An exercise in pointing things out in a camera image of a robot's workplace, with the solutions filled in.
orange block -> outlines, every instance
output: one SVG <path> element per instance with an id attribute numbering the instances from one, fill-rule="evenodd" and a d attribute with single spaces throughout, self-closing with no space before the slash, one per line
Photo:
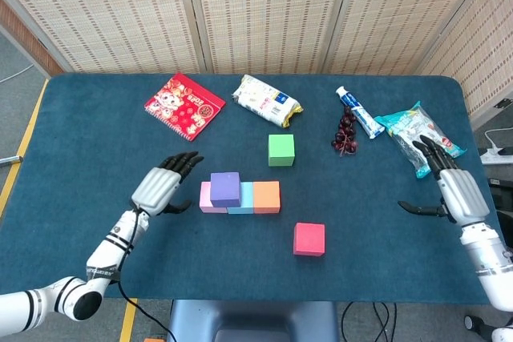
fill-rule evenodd
<path id="1" fill-rule="evenodd" d="M 280 182 L 253 182 L 253 206 L 255 214 L 280 212 Z"/>

blue plastic package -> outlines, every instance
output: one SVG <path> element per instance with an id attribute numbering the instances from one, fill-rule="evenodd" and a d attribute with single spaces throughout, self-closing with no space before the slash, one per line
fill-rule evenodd
<path id="1" fill-rule="evenodd" d="M 420 142 L 420 135 L 433 139 L 453 158 L 457 158 L 467 151 L 456 146 L 443 134 L 442 130 L 420 107 L 420 102 L 416 102 L 410 110 L 377 116 L 375 120 L 385 126 L 386 132 L 397 141 L 414 165 L 417 178 L 424 178 L 431 171 L 422 152 L 413 145 L 414 140 Z"/>

dark red grapes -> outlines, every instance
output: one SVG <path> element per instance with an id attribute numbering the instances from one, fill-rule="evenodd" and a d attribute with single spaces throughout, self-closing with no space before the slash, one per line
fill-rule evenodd
<path id="1" fill-rule="evenodd" d="M 335 140 L 331 141 L 331 146 L 335 151 L 340 152 L 340 156 L 344 154 L 355 154 L 358 149 L 358 143 L 354 140 L 356 129 L 353 123 L 356 117 L 351 111 L 351 107 L 344 106 L 344 114 L 338 123 L 338 131 L 335 134 Z"/>

white robotic arm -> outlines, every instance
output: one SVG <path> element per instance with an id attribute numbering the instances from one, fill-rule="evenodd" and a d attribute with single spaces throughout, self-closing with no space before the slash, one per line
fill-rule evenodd
<path id="1" fill-rule="evenodd" d="M 131 197 L 134 209 L 125 211 L 87 260 L 87 282 L 75 276 L 50 286 L 0 296 L 0 337 L 38 327 L 49 312 L 71 320 L 87 320 L 99 309 L 103 294 L 119 273 L 127 255 L 149 226 L 149 219 L 162 212 L 178 214 L 191 202 L 178 207 L 169 202 L 184 178 L 203 157 L 197 152 L 178 154 L 152 168 Z"/>
<path id="2" fill-rule="evenodd" d="M 442 192 L 442 206 L 415 207 L 398 202 L 416 215 L 447 216 L 462 228 L 460 241 L 467 250 L 485 293 L 494 308 L 513 312 L 512 254 L 499 234 L 484 223 L 490 213 L 477 183 L 468 171 L 458 169 L 454 160 L 437 143 L 421 135 L 414 145 L 424 154 Z M 513 342 L 513 322 L 493 331 L 492 340 Z"/>

pink block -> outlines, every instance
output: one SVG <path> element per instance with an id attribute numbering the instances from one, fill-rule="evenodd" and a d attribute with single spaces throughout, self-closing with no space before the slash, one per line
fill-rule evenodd
<path id="1" fill-rule="evenodd" d="M 325 253 L 325 225 L 296 223 L 294 255 L 321 256 Z"/>
<path id="2" fill-rule="evenodd" d="M 227 213 L 226 207 L 213 207 L 210 202 L 210 182 L 201 182 L 200 209 L 207 213 Z"/>

